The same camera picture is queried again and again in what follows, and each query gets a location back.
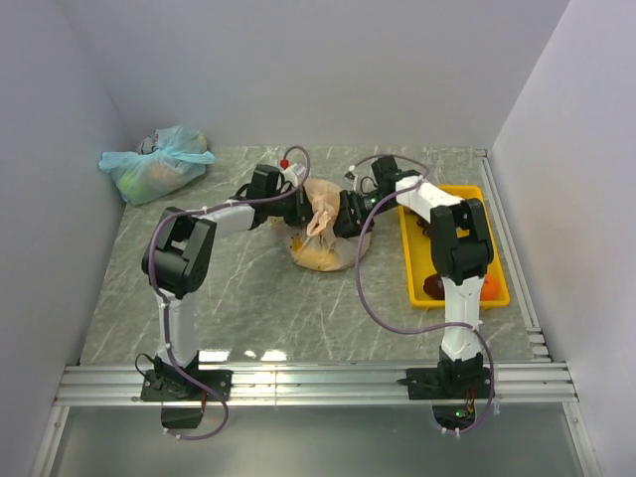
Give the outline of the orange translucent plastic bag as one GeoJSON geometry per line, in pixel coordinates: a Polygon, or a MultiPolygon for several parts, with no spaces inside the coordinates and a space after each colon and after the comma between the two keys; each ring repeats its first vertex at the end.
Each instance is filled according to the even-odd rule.
{"type": "Polygon", "coordinates": [[[300,267],[319,272],[334,272],[355,264],[371,244],[372,232],[362,230],[354,238],[337,238],[333,224],[339,210],[339,194],[349,191],[323,179],[308,179],[304,190],[311,201],[313,219],[306,227],[288,226],[272,219],[270,227],[282,247],[300,267]]]}

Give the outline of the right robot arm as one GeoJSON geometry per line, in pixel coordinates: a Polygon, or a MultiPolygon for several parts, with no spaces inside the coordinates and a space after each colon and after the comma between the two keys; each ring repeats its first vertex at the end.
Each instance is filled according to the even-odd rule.
{"type": "Polygon", "coordinates": [[[375,154],[349,167],[354,189],[340,194],[334,223],[339,238],[362,244],[374,215],[404,206],[428,224],[430,257],[444,290],[444,331],[434,381],[425,387],[441,398],[462,398],[491,384],[489,353],[479,332],[480,298],[494,246],[485,207],[425,179],[427,169],[402,170],[394,155],[375,154]]]}

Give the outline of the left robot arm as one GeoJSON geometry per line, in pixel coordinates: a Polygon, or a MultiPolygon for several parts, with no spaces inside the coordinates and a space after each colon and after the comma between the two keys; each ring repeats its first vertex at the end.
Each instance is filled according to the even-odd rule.
{"type": "Polygon", "coordinates": [[[259,164],[251,179],[225,202],[211,208],[166,209],[142,258],[158,308],[160,341],[146,385],[176,399],[194,396],[203,384],[195,333],[196,292],[208,274],[217,239],[259,227],[270,218],[309,221],[311,206],[303,183],[305,165],[259,164]]]}

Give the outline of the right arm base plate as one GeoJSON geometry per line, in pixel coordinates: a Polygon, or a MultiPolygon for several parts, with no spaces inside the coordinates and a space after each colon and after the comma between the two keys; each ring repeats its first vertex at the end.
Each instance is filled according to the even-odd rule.
{"type": "Polygon", "coordinates": [[[406,386],[410,400],[460,400],[487,398],[490,395],[491,373],[486,368],[455,376],[434,368],[409,368],[397,381],[406,386]]]}

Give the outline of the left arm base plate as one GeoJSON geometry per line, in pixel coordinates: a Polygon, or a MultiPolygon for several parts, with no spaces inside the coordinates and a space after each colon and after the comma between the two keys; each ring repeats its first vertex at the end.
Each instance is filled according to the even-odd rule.
{"type": "MultiPolygon", "coordinates": [[[[230,370],[196,371],[194,379],[216,394],[208,400],[228,400],[232,387],[233,372],[230,370]]],[[[203,396],[203,390],[181,375],[169,376],[148,371],[144,378],[140,400],[144,402],[195,401],[203,396]]]]}

